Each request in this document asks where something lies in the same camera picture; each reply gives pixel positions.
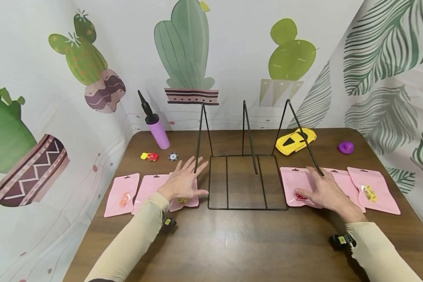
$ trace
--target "pink plastic pouch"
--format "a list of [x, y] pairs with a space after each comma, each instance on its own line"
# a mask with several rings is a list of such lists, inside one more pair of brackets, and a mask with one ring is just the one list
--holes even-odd
[[298, 197], [295, 193], [296, 188], [301, 188], [309, 192], [313, 192], [316, 189], [315, 181], [306, 168], [281, 167], [280, 175], [282, 176], [282, 183], [284, 185], [285, 200], [290, 207], [308, 205], [313, 208], [322, 208], [322, 206], [315, 204], [310, 199]]
[[138, 189], [139, 173], [114, 178], [107, 199], [104, 217], [113, 217], [133, 210], [133, 197]]
[[168, 174], [145, 175], [141, 185], [139, 186], [138, 194], [135, 198], [132, 214], [135, 214], [141, 205], [152, 196], [158, 188], [163, 186], [168, 181]]
[[[132, 214], [135, 214], [141, 205], [146, 202], [150, 196], [152, 196], [158, 188], [163, 186], [169, 179], [169, 176], [172, 172], [168, 174], [160, 174], [160, 175], [145, 175], [143, 177], [143, 181], [141, 181], [141, 185], [138, 190], [138, 194], [136, 195], [134, 208], [132, 210]], [[194, 189], [197, 190], [197, 180], [194, 181]], [[169, 205], [169, 211], [175, 212], [180, 210], [183, 207], [197, 207], [199, 205], [199, 197], [194, 197], [192, 199], [186, 198], [176, 198], [171, 201]]]
[[359, 190], [359, 202], [366, 208], [392, 214], [401, 214], [380, 172], [348, 167], [355, 187]]
[[332, 168], [325, 168], [325, 170], [334, 176], [335, 182], [337, 182], [340, 189], [342, 189], [343, 192], [350, 197], [351, 201], [365, 213], [365, 207], [363, 207], [359, 202], [359, 190], [354, 187], [350, 173], [346, 170]]

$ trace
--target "green cactus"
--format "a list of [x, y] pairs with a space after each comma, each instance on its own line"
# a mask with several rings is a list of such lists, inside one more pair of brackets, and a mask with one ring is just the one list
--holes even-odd
[[88, 86], [101, 78], [101, 72], [108, 68], [102, 54], [93, 46], [96, 29], [86, 18], [87, 14], [74, 16], [75, 33], [70, 39], [60, 34], [51, 34], [49, 44], [56, 52], [66, 55], [66, 61], [75, 78]]
[[97, 38], [96, 28], [92, 22], [86, 18], [87, 15], [88, 14], [85, 14], [84, 10], [83, 12], [78, 10], [78, 13], [73, 17], [73, 25], [78, 36], [83, 37], [93, 44]]
[[21, 120], [25, 99], [12, 101], [5, 88], [0, 89], [0, 172], [8, 173], [35, 145], [36, 140]]
[[161, 21], [154, 30], [155, 45], [176, 89], [210, 90], [215, 83], [205, 78], [208, 58], [208, 21], [197, 0], [179, 0], [170, 21]]
[[315, 46], [308, 41], [295, 39], [297, 34], [296, 24], [289, 18], [278, 21], [272, 27], [271, 38], [279, 45], [268, 63], [272, 80], [297, 81], [315, 62]]

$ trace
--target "cactus pot illustration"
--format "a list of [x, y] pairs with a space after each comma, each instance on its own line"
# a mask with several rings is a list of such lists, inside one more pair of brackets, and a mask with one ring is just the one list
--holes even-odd
[[25, 99], [12, 101], [0, 89], [0, 204], [18, 207], [40, 201], [69, 163], [63, 144], [45, 135], [36, 142], [21, 120]]
[[105, 58], [94, 47], [96, 28], [87, 15], [84, 11], [75, 14], [75, 32], [69, 33], [70, 39], [51, 34], [49, 44], [57, 53], [66, 56], [72, 74], [86, 85], [85, 100], [89, 107], [101, 113], [113, 113], [125, 95], [125, 85], [116, 72], [108, 69]]
[[290, 18], [284, 18], [272, 27], [271, 38], [279, 47], [268, 62], [271, 80], [262, 79], [260, 106], [274, 107], [278, 104], [282, 107], [283, 100], [293, 98], [298, 92], [304, 83], [300, 81], [301, 77], [315, 62], [315, 46], [303, 39], [296, 39], [297, 34], [296, 24]]
[[171, 104], [218, 105], [215, 80], [205, 77], [208, 58], [208, 6], [197, 0], [179, 0], [170, 21], [155, 26], [155, 45], [169, 74], [164, 89]]

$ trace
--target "fabric backdrop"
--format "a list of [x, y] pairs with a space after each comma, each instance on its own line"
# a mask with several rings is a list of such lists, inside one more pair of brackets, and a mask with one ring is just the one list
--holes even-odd
[[211, 129], [244, 99], [277, 128], [291, 98], [363, 134], [423, 220], [423, 0], [265, 2], [0, 1], [0, 282], [63, 279], [147, 130], [137, 89], [167, 130], [198, 130], [202, 98]]

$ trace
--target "red and yellow toy car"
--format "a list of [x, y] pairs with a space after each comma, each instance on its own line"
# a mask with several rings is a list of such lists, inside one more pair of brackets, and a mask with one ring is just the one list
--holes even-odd
[[146, 160], [146, 161], [158, 161], [158, 154], [142, 153], [140, 158], [141, 160]]

